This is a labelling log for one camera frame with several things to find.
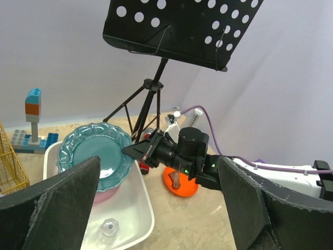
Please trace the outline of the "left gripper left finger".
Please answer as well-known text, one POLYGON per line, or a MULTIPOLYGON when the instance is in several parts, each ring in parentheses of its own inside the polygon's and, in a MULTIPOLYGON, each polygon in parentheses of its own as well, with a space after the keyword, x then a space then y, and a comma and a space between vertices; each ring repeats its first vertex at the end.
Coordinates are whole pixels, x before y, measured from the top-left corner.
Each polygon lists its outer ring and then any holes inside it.
POLYGON ((1 249, 80 249, 100 176, 100 158, 1 197, 1 249))

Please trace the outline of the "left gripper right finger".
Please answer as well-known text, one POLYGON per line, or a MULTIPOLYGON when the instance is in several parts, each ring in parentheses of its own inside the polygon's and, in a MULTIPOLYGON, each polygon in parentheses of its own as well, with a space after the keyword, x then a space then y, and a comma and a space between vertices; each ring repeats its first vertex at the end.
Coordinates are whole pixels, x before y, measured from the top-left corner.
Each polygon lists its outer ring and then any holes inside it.
POLYGON ((332 249, 332 202, 263 178, 226 157, 219 178, 237 249, 332 249))

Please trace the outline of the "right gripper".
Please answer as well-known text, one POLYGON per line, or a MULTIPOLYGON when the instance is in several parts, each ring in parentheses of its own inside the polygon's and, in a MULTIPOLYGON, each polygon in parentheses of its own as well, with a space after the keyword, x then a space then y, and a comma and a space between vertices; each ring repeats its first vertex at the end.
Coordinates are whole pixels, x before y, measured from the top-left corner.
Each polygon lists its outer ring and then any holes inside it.
POLYGON ((122 152, 135 160, 157 167, 160 163, 179 172, 200 172, 208 150, 209 136, 197 128, 180 130, 178 142, 174 142, 167 132, 154 131, 150 137, 126 146, 122 152))

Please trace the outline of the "teal scalloped plate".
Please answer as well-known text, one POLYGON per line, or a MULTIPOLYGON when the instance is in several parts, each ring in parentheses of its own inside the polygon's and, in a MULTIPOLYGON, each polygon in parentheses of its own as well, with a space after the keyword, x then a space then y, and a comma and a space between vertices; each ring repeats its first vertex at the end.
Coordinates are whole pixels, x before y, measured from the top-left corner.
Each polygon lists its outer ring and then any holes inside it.
POLYGON ((131 137, 120 127, 106 122, 79 126, 63 140, 57 167, 64 172, 90 157, 100 158, 98 192, 114 189, 129 175, 134 159, 122 152, 132 145, 131 137))

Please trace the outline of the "pink plate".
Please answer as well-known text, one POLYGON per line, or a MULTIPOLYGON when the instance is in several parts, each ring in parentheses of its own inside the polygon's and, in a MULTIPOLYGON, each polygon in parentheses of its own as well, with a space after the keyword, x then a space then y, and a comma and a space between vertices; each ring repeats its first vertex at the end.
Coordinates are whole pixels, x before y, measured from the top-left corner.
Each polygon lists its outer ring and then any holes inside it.
POLYGON ((106 200, 108 200, 109 198, 111 198, 113 195, 115 195, 115 193, 118 191, 120 185, 117 187, 114 187, 112 189, 108 189, 104 192, 96 192, 94 201, 93 201, 93 206, 102 203, 106 200))

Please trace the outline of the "orange plate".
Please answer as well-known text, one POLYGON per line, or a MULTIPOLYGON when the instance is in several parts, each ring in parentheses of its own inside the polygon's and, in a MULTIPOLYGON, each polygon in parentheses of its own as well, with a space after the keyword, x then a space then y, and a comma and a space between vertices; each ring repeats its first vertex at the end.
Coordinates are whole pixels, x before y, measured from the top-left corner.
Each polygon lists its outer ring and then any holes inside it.
POLYGON ((180 173, 180 187, 178 189, 174 189, 172 186, 172 179, 169 176, 170 173, 174 172, 175 170, 170 167, 165 167, 163 172, 163 180, 166 187, 175 195, 180 197, 191 197, 195 195, 199 189, 199 185, 195 183, 196 179, 192 179, 188 181, 188 176, 180 173))

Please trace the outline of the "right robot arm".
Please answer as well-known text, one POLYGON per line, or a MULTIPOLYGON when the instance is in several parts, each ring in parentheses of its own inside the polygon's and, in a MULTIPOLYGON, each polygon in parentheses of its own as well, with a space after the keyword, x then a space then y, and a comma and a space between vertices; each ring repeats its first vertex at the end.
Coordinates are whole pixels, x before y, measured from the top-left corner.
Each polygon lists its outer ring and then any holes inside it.
POLYGON ((221 190, 219 161, 229 159, 241 169, 249 170, 272 182, 296 192, 332 200, 332 169, 322 160, 308 166, 281 166, 250 162, 240 156, 209 155, 209 136, 197 128, 182 128, 178 141, 167 132, 155 129, 153 133, 133 145, 123 148, 123 153, 144 165, 156 168, 164 164, 211 190, 221 190))

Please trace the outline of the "red glitter microphone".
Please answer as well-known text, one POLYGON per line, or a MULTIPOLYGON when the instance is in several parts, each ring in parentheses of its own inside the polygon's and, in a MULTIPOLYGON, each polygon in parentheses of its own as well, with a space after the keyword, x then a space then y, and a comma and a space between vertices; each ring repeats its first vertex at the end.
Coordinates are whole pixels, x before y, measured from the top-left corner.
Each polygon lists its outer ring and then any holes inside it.
MULTIPOLYGON (((146 139, 147 137, 149 137, 149 136, 152 134, 153 131, 154 131, 153 128, 147 128, 147 129, 145 129, 145 130, 142 132, 142 135, 141 135, 141 138, 140 138, 140 139, 141 139, 141 140, 146 139)), ((146 158, 147 158, 147 156, 144 155, 144 157, 143 157, 143 161, 141 161, 141 162, 139 163, 139 168, 140 168, 140 171, 141 171, 141 174, 142 174, 142 175, 146 175, 146 174, 149 173, 149 166, 145 164, 145 162, 146 162, 146 158)))

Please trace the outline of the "brown meat slice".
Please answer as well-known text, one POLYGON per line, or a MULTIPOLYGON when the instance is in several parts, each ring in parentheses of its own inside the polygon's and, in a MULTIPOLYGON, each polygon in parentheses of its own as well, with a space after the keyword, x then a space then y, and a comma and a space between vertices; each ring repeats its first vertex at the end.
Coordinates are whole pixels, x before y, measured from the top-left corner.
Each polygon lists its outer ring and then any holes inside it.
POLYGON ((180 173, 178 171, 173 171, 169 173, 169 177, 172 181, 172 188, 177 190, 181 187, 180 183, 180 173))

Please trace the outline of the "white rectangular baking dish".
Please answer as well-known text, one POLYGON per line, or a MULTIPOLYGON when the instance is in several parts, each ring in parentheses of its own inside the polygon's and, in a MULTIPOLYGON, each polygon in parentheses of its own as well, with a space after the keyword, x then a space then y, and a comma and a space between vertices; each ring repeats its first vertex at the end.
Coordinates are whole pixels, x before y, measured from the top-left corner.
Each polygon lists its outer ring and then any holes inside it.
POLYGON ((137 162, 119 189, 109 199, 94 205, 81 249, 98 249, 95 233, 104 220, 118 221, 120 231, 113 249, 130 248, 150 236, 155 217, 150 198, 137 162))

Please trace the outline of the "white metronome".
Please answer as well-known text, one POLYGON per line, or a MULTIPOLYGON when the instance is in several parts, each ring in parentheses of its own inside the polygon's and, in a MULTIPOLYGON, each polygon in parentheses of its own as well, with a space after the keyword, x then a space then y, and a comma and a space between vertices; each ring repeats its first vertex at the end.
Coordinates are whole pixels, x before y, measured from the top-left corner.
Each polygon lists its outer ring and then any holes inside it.
POLYGON ((203 111, 201 109, 195 108, 186 114, 186 119, 180 125, 180 130, 187 127, 197 128, 199 121, 203 115, 203 111))

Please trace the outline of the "toy brick tower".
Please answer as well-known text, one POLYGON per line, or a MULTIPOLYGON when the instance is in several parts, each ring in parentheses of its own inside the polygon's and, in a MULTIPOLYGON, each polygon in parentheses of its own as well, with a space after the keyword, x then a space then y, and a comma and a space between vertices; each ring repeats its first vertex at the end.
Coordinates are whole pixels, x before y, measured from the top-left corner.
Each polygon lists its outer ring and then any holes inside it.
POLYGON ((41 118, 41 89, 31 89, 24 101, 25 120, 31 125, 31 133, 15 130, 10 143, 16 153, 45 154, 46 150, 58 142, 58 133, 49 133, 45 139, 39 136, 41 118))

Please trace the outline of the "black music stand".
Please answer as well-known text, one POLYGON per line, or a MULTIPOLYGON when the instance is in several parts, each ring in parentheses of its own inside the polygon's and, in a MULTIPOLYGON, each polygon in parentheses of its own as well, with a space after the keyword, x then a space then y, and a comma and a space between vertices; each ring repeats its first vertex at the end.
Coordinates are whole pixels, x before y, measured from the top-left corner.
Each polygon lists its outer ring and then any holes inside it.
POLYGON ((261 6, 261 1, 111 1, 103 39, 132 54, 158 56, 153 79, 141 86, 148 94, 138 120, 130 125, 138 142, 148 127, 153 100, 159 101, 161 75, 172 60, 227 71, 227 63, 261 6))

